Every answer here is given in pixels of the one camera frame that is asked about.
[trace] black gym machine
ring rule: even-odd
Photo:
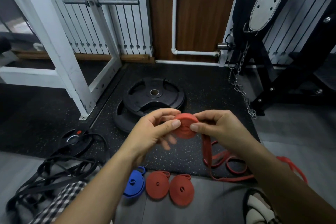
[[[332,100],[336,91],[334,76],[336,59],[329,54],[336,45],[336,0],[331,0],[301,51],[289,54],[293,62],[278,76],[263,39],[288,0],[281,0],[271,21],[258,32],[248,30],[255,1],[236,1],[232,30],[234,45],[230,44],[233,49],[230,64],[240,64],[243,61],[242,74],[253,58],[258,71],[263,91],[250,103],[251,109],[254,109],[257,115],[264,115],[264,110],[277,102],[334,105]],[[249,48],[243,57],[247,44]],[[308,80],[314,82],[320,90],[290,93]]]

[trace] black metal frame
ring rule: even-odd
[[[240,52],[245,48],[246,42],[250,44],[246,58],[242,65],[242,71],[251,58],[257,67],[257,71],[263,86],[263,92],[251,102],[251,108],[255,109],[257,115],[264,115],[263,111],[276,102],[302,103],[314,102],[316,104],[331,102],[330,96],[306,96],[304,94],[288,94],[290,90],[297,89],[303,82],[312,79],[318,83],[313,75],[325,61],[328,54],[336,45],[336,0],[332,0],[317,23],[314,31],[298,53],[294,61],[277,77],[274,71],[268,52],[263,44],[263,38],[270,30],[280,11],[288,0],[282,0],[274,14],[271,22],[268,23],[258,34],[243,33],[245,23],[248,23],[254,2],[246,3],[246,11],[240,11],[241,20],[237,20],[233,27],[236,49],[233,52],[231,63],[239,63]]]

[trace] metal chain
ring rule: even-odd
[[[250,108],[250,100],[246,97],[246,93],[244,91],[243,86],[237,82],[237,76],[240,74],[240,71],[242,70],[242,65],[244,63],[244,60],[245,60],[245,57],[246,57],[246,54],[247,54],[247,51],[249,50],[249,48],[250,48],[250,45],[249,45],[249,42],[247,41],[246,42],[246,47],[245,47],[245,50],[243,52],[243,56],[241,57],[240,64],[238,66],[238,70],[237,70],[237,74],[236,75],[234,74],[233,69],[235,69],[238,64],[236,64],[233,67],[230,67],[230,65],[229,65],[229,68],[230,68],[229,84],[234,85],[234,90],[238,91],[238,92],[240,92],[242,94],[242,96],[244,98],[244,102],[245,102],[246,108],[247,108],[249,114],[251,115],[251,117],[253,119],[256,119],[257,118],[256,112],[255,112],[255,110],[253,110],[253,109]],[[234,82],[231,81],[232,74],[234,75]]]

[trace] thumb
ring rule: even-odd
[[[205,134],[208,136],[217,136],[217,126],[215,125],[209,125],[206,123],[198,122],[198,123],[193,123],[190,125],[190,129],[194,132],[198,132],[201,134]]]
[[[177,129],[179,126],[181,126],[180,120],[169,120],[165,123],[162,123],[161,125],[158,125],[155,128],[155,135],[157,137],[161,137],[175,129]]]

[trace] hand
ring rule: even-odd
[[[257,142],[229,110],[208,110],[196,113],[195,116],[205,123],[192,124],[192,131],[215,137],[219,144],[234,154],[241,155],[242,151]]]
[[[143,116],[120,149],[133,154],[138,165],[157,142],[161,143],[165,150],[170,150],[168,141],[176,144],[176,139],[170,132],[181,126],[181,121],[174,120],[174,117],[180,113],[176,109],[162,108]]]

